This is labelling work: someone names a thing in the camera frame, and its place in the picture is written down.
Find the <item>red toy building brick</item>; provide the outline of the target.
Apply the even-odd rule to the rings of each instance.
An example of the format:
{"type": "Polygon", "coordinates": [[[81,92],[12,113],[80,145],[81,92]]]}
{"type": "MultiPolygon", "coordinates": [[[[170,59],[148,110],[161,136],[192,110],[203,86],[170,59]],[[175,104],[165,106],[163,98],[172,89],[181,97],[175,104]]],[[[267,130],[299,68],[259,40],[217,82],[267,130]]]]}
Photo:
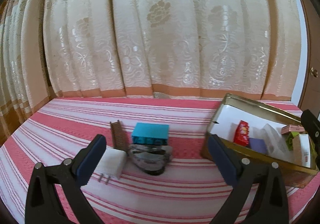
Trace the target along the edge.
{"type": "Polygon", "coordinates": [[[233,142],[241,146],[249,145],[249,124],[247,122],[240,121],[236,128],[233,142]]]}

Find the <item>white power adapter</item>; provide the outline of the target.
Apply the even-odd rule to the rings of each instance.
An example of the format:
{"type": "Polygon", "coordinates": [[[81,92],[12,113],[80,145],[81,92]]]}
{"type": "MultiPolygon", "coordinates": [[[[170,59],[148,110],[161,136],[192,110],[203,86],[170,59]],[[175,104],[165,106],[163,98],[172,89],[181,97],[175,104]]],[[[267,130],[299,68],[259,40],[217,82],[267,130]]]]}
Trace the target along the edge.
{"type": "Polygon", "coordinates": [[[99,174],[98,182],[101,182],[103,178],[106,178],[106,184],[111,178],[119,180],[126,161],[127,153],[125,151],[107,146],[95,169],[99,174]]]}

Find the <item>brown comb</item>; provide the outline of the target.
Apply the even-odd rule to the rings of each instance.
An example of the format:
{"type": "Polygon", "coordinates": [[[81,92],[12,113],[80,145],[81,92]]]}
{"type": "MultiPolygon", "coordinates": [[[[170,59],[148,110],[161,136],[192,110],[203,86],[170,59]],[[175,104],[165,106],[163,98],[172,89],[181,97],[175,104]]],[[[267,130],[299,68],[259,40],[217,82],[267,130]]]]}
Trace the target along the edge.
{"type": "Polygon", "coordinates": [[[119,120],[112,123],[110,122],[111,136],[113,147],[117,150],[122,150],[127,152],[127,137],[122,129],[122,125],[119,120]]]}

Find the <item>blue toy building brick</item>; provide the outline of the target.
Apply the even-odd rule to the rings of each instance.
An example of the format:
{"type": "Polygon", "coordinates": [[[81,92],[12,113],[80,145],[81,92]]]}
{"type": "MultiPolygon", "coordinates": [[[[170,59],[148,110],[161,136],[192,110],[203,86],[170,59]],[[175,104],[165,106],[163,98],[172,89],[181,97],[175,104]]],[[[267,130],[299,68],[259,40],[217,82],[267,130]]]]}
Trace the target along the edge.
{"type": "Polygon", "coordinates": [[[137,123],[131,139],[133,144],[168,145],[169,125],[137,123]]]}

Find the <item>brown wooden door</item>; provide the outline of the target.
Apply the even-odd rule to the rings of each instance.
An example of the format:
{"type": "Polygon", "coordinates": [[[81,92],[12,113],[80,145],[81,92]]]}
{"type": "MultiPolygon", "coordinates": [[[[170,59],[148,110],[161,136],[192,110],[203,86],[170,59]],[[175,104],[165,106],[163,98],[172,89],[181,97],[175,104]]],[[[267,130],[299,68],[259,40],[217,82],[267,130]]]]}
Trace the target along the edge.
{"type": "Polygon", "coordinates": [[[307,60],[302,95],[298,103],[301,110],[309,109],[319,116],[319,14],[311,0],[301,0],[306,22],[307,60]],[[318,71],[318,77],[310,74],[311,67],[318,71]]]}

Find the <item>pink small box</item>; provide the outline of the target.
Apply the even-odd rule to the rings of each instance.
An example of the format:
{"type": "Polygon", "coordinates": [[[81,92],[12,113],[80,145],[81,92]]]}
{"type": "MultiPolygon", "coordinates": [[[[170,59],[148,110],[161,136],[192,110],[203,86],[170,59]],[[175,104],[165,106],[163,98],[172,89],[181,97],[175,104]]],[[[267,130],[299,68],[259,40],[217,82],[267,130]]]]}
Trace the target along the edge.
{"type": "Polygon", "coordinates": [[[305,129],[303,126],[299,125],[286,125],[281,129],[281,134],[289,134],[290,132],[304,132],[305,129]]]}

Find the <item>green toy brick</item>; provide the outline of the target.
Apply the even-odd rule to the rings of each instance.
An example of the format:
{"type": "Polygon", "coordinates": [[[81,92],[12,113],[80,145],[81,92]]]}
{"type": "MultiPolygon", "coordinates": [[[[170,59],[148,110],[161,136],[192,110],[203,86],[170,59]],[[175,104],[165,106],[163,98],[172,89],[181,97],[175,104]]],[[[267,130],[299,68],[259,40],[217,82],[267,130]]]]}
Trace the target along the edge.
{"type": "Polygon", "coordinates": [[[289,132],[286,136],[286,145],[289,149],[289,151],[293,150],[293,139],[299,136],[299,132],[289,132]]]}

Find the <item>beige cardboard box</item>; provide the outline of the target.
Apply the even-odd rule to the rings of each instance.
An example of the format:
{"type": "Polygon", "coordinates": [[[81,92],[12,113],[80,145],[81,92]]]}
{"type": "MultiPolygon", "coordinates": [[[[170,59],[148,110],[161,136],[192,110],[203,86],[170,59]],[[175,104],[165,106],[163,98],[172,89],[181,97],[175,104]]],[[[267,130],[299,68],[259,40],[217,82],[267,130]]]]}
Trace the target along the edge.
{"type": "Polygon", "coordinates": [[[293,159],[296,165],[310,167],[311,152],[310,141],[307,134],[298,134],[292,140],[293,159]]]}

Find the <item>brass door knob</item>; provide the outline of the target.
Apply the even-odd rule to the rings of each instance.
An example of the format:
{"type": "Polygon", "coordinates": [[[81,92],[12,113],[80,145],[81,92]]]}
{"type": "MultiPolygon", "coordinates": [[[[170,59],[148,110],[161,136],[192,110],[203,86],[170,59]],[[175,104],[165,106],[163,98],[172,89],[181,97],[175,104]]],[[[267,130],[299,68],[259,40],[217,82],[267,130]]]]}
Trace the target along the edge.
{"type": "Polygon", "coordinates": [[[317,77],[318,77],[318,71],[317,71],[317,69],[315,69],[314,67],[311,67],[311,69],[310,69],[310,74],[311,74],[314,78],[317,78],[317,77]]]}

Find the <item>white paper box liner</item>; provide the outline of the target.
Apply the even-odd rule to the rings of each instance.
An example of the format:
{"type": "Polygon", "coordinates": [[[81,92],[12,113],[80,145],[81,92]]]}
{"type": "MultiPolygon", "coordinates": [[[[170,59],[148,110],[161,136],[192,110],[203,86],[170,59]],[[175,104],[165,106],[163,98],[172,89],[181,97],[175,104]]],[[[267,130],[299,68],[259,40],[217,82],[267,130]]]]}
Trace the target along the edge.
{"type": "MultiPolygon", "coordinates": [[[[222,105],[214,118],[212,123],[210,124],[208,131],[211,134],[215,134],[218,137],[225,139],[227,141],[233,142],[234,134],[236,128],[240,121],[243,120],[249,124],[249,138],[258,138],[263,139],[261,135],[261,129],[266,125],[271,125],[278,133],[285,139],[287,134],[281,134],[281,129],[286,125],[297,125],[297,123],[292,123],[288,117],[283,116],[282,114],[277,114],[272,112],[270,109],[263,110],[262,108],[258,108],[257,113],[250,112],[249,110],[241,110],[231,105],[222,105]]],[[[316,168],[315,164],[315,151],[312,147],[311,140],[310,141],[310,152],[311,152],[311,169],[316,168]]],[[[254,155],[261,155],[262,153],[255,152],[251,150],[248,146],[244,146],[248,151],[252,151],[254,155]]]]}

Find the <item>purple square block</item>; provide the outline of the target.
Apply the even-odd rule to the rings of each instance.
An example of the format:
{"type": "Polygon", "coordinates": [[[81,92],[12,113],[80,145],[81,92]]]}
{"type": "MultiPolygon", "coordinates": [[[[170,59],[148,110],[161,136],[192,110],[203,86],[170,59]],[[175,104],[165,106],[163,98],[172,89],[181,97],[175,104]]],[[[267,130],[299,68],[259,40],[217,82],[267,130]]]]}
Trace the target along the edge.
{"type": "Polygon", "coordinates": [[[255,152],[268,154],[267,146],[263,139],[249,138],[249,148],[255,152]]]}

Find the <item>gold metal tin box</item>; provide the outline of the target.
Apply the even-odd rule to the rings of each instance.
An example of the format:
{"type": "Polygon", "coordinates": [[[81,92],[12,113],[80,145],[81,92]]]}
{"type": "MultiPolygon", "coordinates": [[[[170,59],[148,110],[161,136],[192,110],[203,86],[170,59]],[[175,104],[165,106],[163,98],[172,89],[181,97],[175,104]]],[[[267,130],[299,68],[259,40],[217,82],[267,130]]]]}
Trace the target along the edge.
{"type": "Polygon", "coordinates": [[[216,134],[226,147],[234,150],[241,158],[247,157],[255,163],[277,162],[286,186],[304,188],[319,173],[315,166],[299,166],[234,143],[235,130],[242,120],[249,124],[251,138],[254,137],[254,132],[261,130],[266,124],[276,131],[280,131],[286,125],[301,124],[299,116],[285,110],[234,94],[226,94],[208,124],[200,155],[205,159],[213,160],[208,151],[207,141],[210,134],[216,134]]]}

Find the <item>red white striped cloth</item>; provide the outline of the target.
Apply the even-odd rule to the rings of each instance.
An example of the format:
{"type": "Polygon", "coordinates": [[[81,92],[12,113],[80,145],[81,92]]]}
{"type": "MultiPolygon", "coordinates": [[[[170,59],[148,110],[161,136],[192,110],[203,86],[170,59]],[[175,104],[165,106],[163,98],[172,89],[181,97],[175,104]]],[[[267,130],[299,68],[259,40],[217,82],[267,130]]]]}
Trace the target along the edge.
{"type": "MultiPolygon", "coordinates": [[[[209,223],[232,187],[200,151],[207,127],[223,99],[55,98],[27,119],[1,146],[1,200],[24,223],[34,165],[57,165],[73,158],[97,134],[112,147],[110,122],[120,121],[126,136],[137,123],[169,125],[172,161],[152,176],[126,162],[119,180],[98,182],[95,171],[82,192],[104,223],[209,223]]],[[[259,101],[296,116],[287,101],[259,101]]],[[[313,198],[319,173],[304,188],[287,186],[289,220],[313,198]]]]}

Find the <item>cream patterned side curtain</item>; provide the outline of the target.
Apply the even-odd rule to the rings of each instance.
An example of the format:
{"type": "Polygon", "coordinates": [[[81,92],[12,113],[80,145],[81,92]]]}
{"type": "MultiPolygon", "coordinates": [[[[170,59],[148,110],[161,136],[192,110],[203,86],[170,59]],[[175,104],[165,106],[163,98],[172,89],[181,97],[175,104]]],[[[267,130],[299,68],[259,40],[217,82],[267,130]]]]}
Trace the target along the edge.
{"type": "Polygon", "coordinates": [[[1,143],[50,100],[44,0],[1,1],[1,143]]]}

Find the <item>cream floral curtain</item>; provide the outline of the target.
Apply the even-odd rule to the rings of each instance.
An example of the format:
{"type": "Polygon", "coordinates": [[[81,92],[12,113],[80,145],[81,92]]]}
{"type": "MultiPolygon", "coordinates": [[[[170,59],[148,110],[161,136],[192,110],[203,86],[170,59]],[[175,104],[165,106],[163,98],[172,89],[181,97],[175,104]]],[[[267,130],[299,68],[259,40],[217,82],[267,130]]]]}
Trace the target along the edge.
{"type": "Polygon", "coordinates": [[[44,49],[60,97],[292,97],[296,0],[45,0],[44,49]]]}

